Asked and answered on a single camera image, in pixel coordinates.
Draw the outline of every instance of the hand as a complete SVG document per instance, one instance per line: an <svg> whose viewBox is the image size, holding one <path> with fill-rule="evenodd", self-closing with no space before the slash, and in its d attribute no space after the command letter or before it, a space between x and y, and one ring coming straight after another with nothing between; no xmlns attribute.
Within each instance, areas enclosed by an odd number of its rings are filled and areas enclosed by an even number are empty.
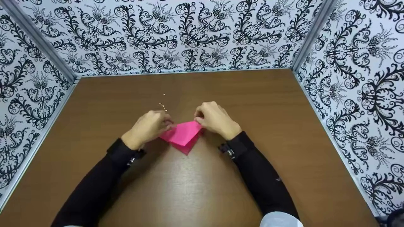
<svg viewBox="0 0 404 227"><path fill-rule="evenodd" d="M196 108L195 121L203 128L220 134L226 140L231 140L242 130L240 125L233 121L225 109L216 102L205 102Z"/></svg>
<svg viewBox="0 0 404 227"><path fill-rule="evenodd" d="M156 139L160 134L174 127L169 114L164 111L149 111L141 116L135 125L122 135L124 144L131 150L138 150L144 143Z"/></svg>

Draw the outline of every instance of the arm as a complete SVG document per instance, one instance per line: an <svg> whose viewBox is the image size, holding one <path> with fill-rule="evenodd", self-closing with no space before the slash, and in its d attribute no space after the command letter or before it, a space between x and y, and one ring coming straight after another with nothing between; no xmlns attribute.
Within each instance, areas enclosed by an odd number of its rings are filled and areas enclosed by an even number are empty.
<svg viewBox="0 0 404 227"><path fill-rule="evenodd" d="M133 159L144 155L143 151L137 150L142 144L157 138L172 126L171 117L164 111L150 111L141 116L81 180L51 226L96 226L122 174L129 168Z"/></svg>
<svg viewBox="0 0 404 227"><path fill-rule="evenodd" d="M280 211L299 218L275 169L221 106L215 102L203 103L196 109L195 121L226 139L220 149L230 154L263 216Z"/></svg>
<svg viewBox="0 0 404 227"><path fill-rule="evenodd" d="M276 170L245 132L227 141L243 180L263 215L281 211L299 219L288 190Z"/></svg>
<svg viewBox="0 0 404 227"><path fill-rule="evenodd" d="M51 226L95 226L112 189L128 169L130 160L136 158L138 153L118 139L108 149L107 155L77 185Z"/></svg>

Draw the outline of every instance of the black and white patterned wall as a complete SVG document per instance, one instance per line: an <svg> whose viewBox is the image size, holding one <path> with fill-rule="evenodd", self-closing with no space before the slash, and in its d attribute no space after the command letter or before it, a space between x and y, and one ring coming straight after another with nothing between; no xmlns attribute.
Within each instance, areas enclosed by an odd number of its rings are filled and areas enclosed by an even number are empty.
<svg viewBox="0 0 404 227"><path fill-rule="evenodd" d="M297 77L380 215L404 202L404 4L339 0Z"/></svg>
<svg viewBox="0 0 404 227"><path fill-rule="evenodd" d="M0 207L69 87L0 8Z"/></svg>
<svg viewBox="0 0 404 227"><path fill-rule="evenodd" d="M17 2L77 76L290 68L322 4ZM70 84L0 12L0 193L8 194ZM402 1L337 0L297 72L365 200L380 215L404 201L403 32Z"/></svg>
<svg viewBox="0 0 404 227"><path fill-rule="evenodd" d="M289 68L322 3L15 1L77 76ZM70 84L0 13L1 207Z"/></svg>
<svg viewBox="0 0 404 227"><path fill-rule="evenodd" d="M79 76L289 68L322 0L19 0Z"/></svg>

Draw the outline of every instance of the metal frame edge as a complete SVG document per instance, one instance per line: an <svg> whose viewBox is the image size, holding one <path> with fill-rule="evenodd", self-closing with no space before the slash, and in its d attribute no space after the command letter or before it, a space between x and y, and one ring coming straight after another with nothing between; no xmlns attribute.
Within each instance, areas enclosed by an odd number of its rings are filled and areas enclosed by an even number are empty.
<svg viewBox="0 0 404 227"><path fill-rule="evenodd" d="M0 214L2 210L4 209L5 205L7 204L8 200L10 199L11 195L13 194L15 188L17 187L18 183L24 176L26 170L28 169L29 165L31 164L31 161L35 157L36 153L38 152L39 148L41 147L42 143L44 142L46 136L48 135L49 131L51 130L53 124L55 123L56 119L58 118L59 114L61 113L63 107L66 105L67 101L69 100L70 96L72 95L74 89L76 87L76 84L73 84L69 87L69 89L66 90L66 94L63 97L62 102L57 106L54 114L50 117L48 123L46 124L46 127L44 130L41 132L41 135L39 136L38 140L35 142L33 145L31 151L28 153L27 157L24 159L24 161L21 163L20 168L18 169L17 173L14 175L12 178L10 184L8 187L11 187L11 190L8 191L8 193L4 194L3 196L5 199L3 200L3 203L0 204Z"/></svg>
<svg viewBox="0 0 404 227"><path fill-rule="evenodd" d="M306 96L307 101L310 103L312 110L314 111L315 115L317 116L320 124L323 126L323 129L327 133L327 136L330 139L332 145L334 146L335 151L338 153L342 163L344 164L345 168L347 169L347 171L348 171L349 175L351 176L355 186L357 187L358 191L362 195L363 199L365 200L366 204L368 205L368 207L369 207L370 211L372 212L373 216L374 217L379 217L380 216L379 212L377 211L375 206L372 204L372 202L369 200L368 194L366 194L366 192L363 190L361 184L358 182L358 179L356 179L355 174L352 172L349 164L344 159L344 157L342 155L342 151L339 149L339 147L337 145L337 142L332 137L331 132L328 130L327 126L325 125L325 122L321 119L320 115L318 115L318 113L315 111L316 108L315 108L315 105L314 105L313 101L311 100L310 96L307 94L306 90L304 89L302 84L299 82L299 78L297 77L295 72L293 72L293 75L295 76L296 82L299 84L300 88L302 89L302 92Z"/></svg>
<svg viewBox="0 0 404 227"><path fill-rule="evenodd" d="M307 36L291 65L293 72L295 72L303 64L306 56L311 50L312 45L315 43L318 34L320 33L321 29L323 29L325 22L328 20L328 17L336 4L337 0L323 0L320 10L311 24L311 27L307 32Z"/></svg>

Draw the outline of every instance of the person's right hand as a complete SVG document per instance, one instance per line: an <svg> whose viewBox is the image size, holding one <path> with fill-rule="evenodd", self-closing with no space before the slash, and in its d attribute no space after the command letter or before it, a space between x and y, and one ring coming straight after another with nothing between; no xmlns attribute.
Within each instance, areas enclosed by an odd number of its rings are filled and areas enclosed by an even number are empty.
<svg viewBox="0 0 404 227"><path fill-rule="evenodd" d="M240 125L233 121L225 109L216 102L205 102L198 106L195 121L203 128L220 134L226 140L233 139L242 131Z"/></svg>

